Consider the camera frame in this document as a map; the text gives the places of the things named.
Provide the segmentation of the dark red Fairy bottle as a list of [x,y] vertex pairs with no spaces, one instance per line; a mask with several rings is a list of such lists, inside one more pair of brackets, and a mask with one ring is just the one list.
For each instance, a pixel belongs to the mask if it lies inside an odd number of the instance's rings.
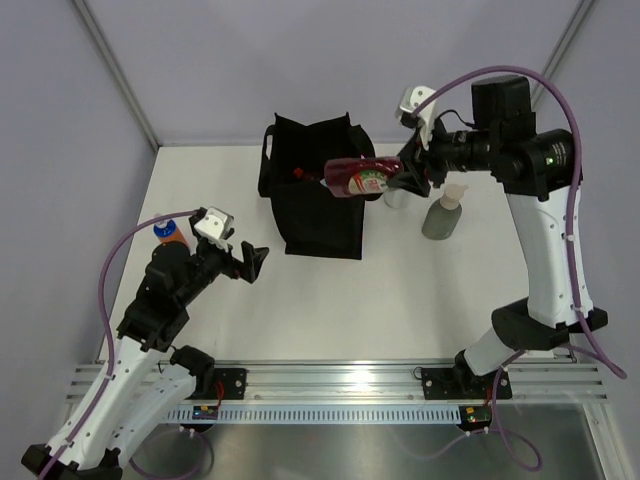
[[388,182],[403,172],[398,157],[340,158],[324,165],[323,184],[336,198],[380,195],[388,190]]

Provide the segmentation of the grey-green pump bottle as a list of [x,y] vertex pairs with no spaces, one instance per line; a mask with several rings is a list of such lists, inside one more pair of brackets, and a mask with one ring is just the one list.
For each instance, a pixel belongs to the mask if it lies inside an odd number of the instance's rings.
[[421,233],[429,240],[446,240],[454,232],[462,215],[461,200],[467,185],[449,184],[440,198],[432,203],[424,219]]

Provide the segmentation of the orange bottle blue cap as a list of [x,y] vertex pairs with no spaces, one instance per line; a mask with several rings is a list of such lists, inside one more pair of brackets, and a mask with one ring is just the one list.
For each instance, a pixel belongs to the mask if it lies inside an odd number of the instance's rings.
[[188,241],[174,219],[161,219],[159,215],[156,215],[155,219],[153,232],[161,244],[178,242],[189,247]]

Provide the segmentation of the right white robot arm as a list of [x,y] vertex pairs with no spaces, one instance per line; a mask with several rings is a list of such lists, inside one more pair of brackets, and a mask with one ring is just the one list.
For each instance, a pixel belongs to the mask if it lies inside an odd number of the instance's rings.
[[448,173],[487,171],[503,187],[524,255],[526,298],[494,310],[491,327],[460,351],[451,367],[421,370],[424,396],[435,399],[511,398],[505,367],[526,351],[551,351],[571,335],[608,323],[584,278],[578,228],[582,176],[575,170],[573,135],[536,130],[529,81],[502,75],[471,86],[473,121],[449,132],[435,113],[434,90],[403,93],[396,110],[412,129],[399,152],[404,173],[391,186],[426,197]]

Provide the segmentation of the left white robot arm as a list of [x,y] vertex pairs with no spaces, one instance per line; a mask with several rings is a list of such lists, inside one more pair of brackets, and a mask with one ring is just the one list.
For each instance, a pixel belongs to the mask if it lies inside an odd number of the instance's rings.
[[65,425],[21,463],[39,479],[119,479],[160,420],[179,402],[208,396],[215,361],[190,346],[178,349],[144,394],[140,385],[189,320],[187,308],[219,276],[253,283],[269,250],[244,242],[242,259],[209,241],[196,251],[180,242],[155,248],[135,299],[117,328],[110,359]]

